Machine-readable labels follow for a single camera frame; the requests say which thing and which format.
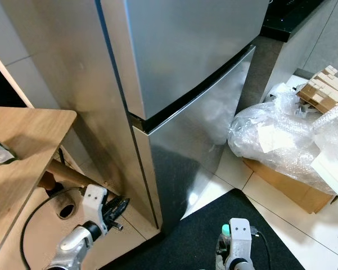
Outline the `tapered wooden table leg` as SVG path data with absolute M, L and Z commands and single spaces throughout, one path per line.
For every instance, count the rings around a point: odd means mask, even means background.
M 58 160 L 51 159 L 51 162 L 46 168 L 46 172 L 43 173 L 37 184 L 38 187 L 45 188 L 50 196 L 64 189 L 64 186 L 61 183 L 56 182 L 54 177 L 60 177 L 69 182 L 76 183 L 79 187 L 84 187 L 90 183 L 96 183 L 100 186 L 100 183 L 77 172 L 77 170 L 71 169 L 68 165 L 64 165 Z

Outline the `black floor mat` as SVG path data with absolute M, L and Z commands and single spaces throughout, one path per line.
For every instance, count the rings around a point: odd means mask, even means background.
M 256 270 L 305 270 L 238 188 L 180 219 L 173 231 L 159 233 L 100 270 L 215 270 L 221 226 L 231 218 L 248 219 L 262 233 L 251 242 L 250 258 Z

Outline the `bubble wrap bundle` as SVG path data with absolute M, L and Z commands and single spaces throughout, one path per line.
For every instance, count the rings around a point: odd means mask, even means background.
M 249 106 L 234 116 L 228 135 L 231 151 L 334 195 L 333 189 L 311 167 L 320 152 L 311 125 L 321 113 L 306 111 L 297 90 L 286 83 L 274 85 L 269 95 L 270 101 Z

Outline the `clear water bottle blue cap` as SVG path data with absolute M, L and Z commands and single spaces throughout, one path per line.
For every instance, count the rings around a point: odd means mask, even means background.
M 226 259 L 229 257 L 231 230 L 229 224 L 223 224 L 216 244 L 215 270 L 226 270 Z

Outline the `white foam board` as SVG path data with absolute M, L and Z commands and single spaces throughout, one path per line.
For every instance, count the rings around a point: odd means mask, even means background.
M 321 152 L 310 166 L 338 196 L 338 160 L 331 157 L 328 152 Z

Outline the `stainless freezer door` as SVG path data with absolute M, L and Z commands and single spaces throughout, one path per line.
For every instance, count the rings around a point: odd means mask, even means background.
M 98 0 L 128 111 L 148 119 L 238 54 L 269 0 Z

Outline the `brown cardboard box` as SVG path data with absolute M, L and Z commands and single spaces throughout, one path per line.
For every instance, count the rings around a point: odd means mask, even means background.
M 335 195 L 328 195 L 307 183 L 299 182 L 257 160 L 242 159 L 250 169 L 263 178 L 269 185 L 284 193 L 290 200 L 309 214 L 319 213 L 326 205 L 334 201 Z

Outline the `black kitchen countertop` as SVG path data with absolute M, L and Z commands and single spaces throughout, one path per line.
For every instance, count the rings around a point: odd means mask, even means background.
M 287 43 L 325 0 L 270 0 L 259 36 Z

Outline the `grey kitchen cabinet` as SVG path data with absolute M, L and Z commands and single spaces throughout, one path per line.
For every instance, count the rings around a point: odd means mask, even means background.
M 252 82 L 248 87 L 259 94 L 251 101 L 262 101 L 277 83 L 292 75 L 308 78 L 332 65 L 338 70 L 338 0 L 325 0 L 297 33 L 282 43 L 258 36 Z

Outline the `brown moulded cardboard packaging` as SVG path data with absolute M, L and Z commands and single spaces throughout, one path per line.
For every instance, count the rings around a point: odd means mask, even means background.
M 325 114 L 338 105 L 338 70 L 332 65 L 314 74 L 300 89 L 297 96 Z

